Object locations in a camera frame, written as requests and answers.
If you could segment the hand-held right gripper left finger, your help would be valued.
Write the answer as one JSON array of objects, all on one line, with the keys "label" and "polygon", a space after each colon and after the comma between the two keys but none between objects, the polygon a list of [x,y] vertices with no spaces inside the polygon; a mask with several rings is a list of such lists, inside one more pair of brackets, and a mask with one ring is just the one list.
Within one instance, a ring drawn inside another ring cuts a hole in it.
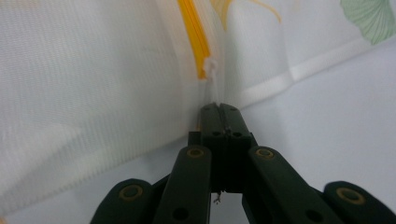
[{"label": "hand-held right gripper left finger", "polygon": [[188,145],[202,146],[211,151],[211,187],[213,192],[221,192],[221,157],[225,144],[225,135],[216,104],[205,105],[200,110],[199,130],[189,132]]}]

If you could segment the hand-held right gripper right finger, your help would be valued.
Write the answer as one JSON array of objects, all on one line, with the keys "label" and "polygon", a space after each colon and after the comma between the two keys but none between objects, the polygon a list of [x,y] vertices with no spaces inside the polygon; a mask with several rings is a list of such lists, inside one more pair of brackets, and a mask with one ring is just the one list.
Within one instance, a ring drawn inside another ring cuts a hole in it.
[{"label": "hand-held right gripper right finger", "polygon": [[226,144],[223,154],[222,185],[226,192],[241,193],[245,185],[245,160],[253,146],[252,135],[238,108],[221,104]]}]

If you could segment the white leaf-print mesh laundry bag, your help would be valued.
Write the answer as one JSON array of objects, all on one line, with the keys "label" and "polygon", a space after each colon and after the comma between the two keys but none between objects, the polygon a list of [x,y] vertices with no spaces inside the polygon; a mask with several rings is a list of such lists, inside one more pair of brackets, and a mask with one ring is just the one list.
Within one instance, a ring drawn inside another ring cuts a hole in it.
[{"label": "white leaf-print mesh laundry bag", "polygon": [[396,0],[0,0],[0,217],[386,42]]}]

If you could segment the white table mat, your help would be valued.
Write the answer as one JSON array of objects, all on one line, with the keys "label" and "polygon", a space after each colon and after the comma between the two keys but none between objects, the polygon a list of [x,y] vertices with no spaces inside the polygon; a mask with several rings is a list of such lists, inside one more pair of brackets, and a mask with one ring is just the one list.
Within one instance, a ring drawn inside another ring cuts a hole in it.
[{"label": "white table mat", "polygon": [[[248,128],[316,189],[344,180],[396,213],[396,42],[383,43],[243,108]],[[89,224],[118,182],[167,175],[184,138],[8,215],[7,224]]]}]

